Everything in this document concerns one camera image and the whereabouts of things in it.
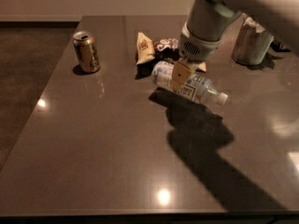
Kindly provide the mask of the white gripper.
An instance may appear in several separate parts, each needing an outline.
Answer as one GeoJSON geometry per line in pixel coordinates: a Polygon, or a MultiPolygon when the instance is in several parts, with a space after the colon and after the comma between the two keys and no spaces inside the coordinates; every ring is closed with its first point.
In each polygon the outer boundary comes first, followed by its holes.
{"type": "Polygon", "coordinates": [[[195,72],[198,63],[210,59],[222,39],[222,29],[216,23],[186,22],[181,30],[178,49],[182,57],[174,62],[170,85],[179,91],[195,72]]]}

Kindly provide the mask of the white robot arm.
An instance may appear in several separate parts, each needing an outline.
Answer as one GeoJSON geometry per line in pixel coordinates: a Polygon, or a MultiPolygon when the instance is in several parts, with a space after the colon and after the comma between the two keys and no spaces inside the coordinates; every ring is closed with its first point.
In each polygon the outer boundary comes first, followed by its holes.
{"type": "Polygon", "coordinates": [[[210,59],[229,28],[242,14],[257,21],[299,55],[299,0],[194,0],[182,27],[171,87],[178,91],[200,63],[210,59]]]}

